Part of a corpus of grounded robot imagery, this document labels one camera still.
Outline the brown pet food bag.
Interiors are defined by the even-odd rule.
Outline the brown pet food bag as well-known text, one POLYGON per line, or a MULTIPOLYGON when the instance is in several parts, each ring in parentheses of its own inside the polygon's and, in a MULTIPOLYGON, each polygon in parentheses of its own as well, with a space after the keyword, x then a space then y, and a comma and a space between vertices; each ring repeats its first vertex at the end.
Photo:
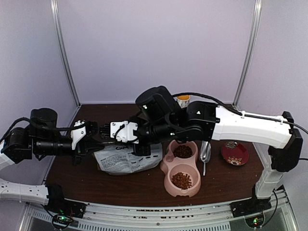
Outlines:
POLYGON ((156 167, 163 157, 162 145, 150 146, 149 156, 136 156, 133 148, 125 145, 110 145, 95 152, 98 169, 113 176, 122 176, 156 167))

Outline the pink double pet bowl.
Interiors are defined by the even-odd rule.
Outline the pink double pet bowl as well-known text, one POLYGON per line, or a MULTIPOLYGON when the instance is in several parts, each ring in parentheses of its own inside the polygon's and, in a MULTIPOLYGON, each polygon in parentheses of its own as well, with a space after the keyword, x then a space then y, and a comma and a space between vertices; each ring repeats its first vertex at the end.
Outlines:
POLYGON ((164 187, 172 196, 192 197, 198 193, 201 187, 201 176, 197 169, 196 162, 199 150, 197 144, 193 141, 184 143, 185 146, 192 150, 192 156, 189 158, 175 157, 173 151, 180 146, 175 140, 171 141, 167 147, 165 157, 160 163, 160 168, 165 174, 164 187), (178 173, 187 177, 189 186, 187 189, 177 187, 171 180, 178 173))

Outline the silver metal scoop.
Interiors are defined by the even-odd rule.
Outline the silver metal scoop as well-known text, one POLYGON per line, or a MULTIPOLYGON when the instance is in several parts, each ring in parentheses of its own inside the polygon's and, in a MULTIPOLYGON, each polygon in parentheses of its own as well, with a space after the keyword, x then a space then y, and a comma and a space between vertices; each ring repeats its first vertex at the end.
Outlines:
POLYGON ((199 159, 203 162, 203 176, 206 175, 206 164, 211 157, 211 144, 208 141, 202 141, 199 153, 199 159))

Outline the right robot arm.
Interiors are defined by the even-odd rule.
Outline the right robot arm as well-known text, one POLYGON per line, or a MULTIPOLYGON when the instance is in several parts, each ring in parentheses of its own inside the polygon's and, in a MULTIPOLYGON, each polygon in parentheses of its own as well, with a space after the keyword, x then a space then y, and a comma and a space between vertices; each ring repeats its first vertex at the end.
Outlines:
POLYGON ((247 201, 250 212, 262 208, 283 173, 298 164, 303 128, 294 123, 288 112, 279 116, 246 113, 208 95, 181 107, 164 86, 146 90, 135 103, 139 112, 129 122, 133 141, 139 145, 166 140, 235 140, 267 145, 271 163, 264 168, 254 196, 247 201))

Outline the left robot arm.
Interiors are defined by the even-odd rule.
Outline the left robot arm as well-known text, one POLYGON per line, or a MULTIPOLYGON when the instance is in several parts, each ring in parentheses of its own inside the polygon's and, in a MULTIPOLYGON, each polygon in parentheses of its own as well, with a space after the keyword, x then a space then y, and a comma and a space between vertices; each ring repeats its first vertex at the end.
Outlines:
MULTIPOLYGON (((53 109, 40 108, 33 109, 29 118, 15 120, 0 140, 1 169, 32 157, 40 161, 47 156, 70 156, 76 165, 84 156, 105 147, 94 136, 108 137, 109 125, 81 120, 72 127, 59 128, 57 118, 53 109)), ((69 202, 59 185, 26 185, 1 180, 0 198, 51 205, 59 214, 69 210, 69 202)))

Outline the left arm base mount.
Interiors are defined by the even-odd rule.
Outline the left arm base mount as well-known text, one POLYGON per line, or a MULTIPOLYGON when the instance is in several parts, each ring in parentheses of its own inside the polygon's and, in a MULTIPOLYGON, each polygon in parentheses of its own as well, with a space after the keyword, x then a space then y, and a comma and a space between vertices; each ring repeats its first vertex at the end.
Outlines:
POLYGON ((51 224, 58 230, 64 230, 74 223, 74 218, 83 218, 86 204, 67 200, 60 185, 45 185, 48 203, 42 205, 51 216, 51 224))

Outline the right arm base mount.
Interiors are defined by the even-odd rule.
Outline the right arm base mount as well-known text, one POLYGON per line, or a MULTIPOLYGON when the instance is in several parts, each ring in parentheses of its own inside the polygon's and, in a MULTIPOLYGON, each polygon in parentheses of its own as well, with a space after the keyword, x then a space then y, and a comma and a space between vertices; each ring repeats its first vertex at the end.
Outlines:
POLYGON ((265 224, 264 211, 271 209, 271 203, 267 200, 247 199, 230 204, 234 218, 244 217, 250 228, 261 228, 265 224))

